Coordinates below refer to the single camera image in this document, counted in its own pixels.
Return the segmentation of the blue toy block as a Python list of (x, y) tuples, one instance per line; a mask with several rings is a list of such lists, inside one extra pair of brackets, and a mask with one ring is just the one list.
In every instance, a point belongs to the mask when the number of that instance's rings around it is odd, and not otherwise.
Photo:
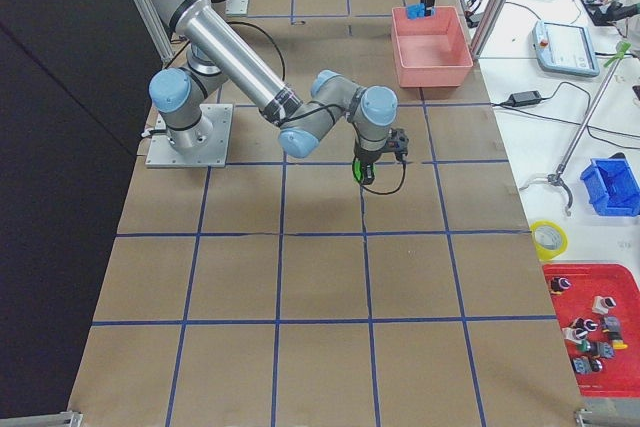
[(424, 3), (412, 4), (405, 7), (405, 14), (409, 20), (428, 18), (436, 14), (436, 8), (426, 6)]

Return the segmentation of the pink plastic box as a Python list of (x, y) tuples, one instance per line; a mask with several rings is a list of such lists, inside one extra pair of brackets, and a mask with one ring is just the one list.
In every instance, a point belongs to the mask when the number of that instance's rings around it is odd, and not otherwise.
[(398, 83), (403, 88), (459, 87), (473, 67), (463, 26), (453, 6), (410, 19), (392, 10), (391, 43)]

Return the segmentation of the black power adapter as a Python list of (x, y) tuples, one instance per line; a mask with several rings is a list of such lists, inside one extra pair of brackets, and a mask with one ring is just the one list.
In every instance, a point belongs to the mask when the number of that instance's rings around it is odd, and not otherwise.
[(543, 100), (543, 97), (537, 90), (529, 90), (512, 93), (506, 104), (510, 107), (526, 107), (539, 104)]

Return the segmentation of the teach pendant tablet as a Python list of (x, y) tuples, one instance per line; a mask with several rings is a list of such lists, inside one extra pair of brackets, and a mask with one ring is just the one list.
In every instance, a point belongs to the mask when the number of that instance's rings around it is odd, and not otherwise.
[(532, 45), (545, 72), (596, 77), (600, 67), (586, 27), (538, 20), (532, 29)]

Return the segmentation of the yellow tape roll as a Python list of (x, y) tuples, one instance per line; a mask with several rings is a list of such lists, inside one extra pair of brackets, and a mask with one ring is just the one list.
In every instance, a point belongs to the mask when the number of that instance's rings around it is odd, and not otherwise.
[(541, 261), (552, 260), (567, 250), (567, 235), (556, 223), (540, 220), (534, 222), (530, 228), (534, 247)]

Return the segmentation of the blue storage bin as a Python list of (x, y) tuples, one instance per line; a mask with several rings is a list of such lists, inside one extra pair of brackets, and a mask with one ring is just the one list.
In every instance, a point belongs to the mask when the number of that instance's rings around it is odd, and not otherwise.
[(623, 153), (592, 158), (580, 175), (589, 203), (600, 216), (639, 215), (639, 185)]

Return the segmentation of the red parts tray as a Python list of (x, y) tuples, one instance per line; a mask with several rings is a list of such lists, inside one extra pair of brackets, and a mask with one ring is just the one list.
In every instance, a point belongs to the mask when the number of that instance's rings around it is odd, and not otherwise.
[(639, 396), (639, 288), (624, 266), (550, 263), (543, 267), (581, 393)]

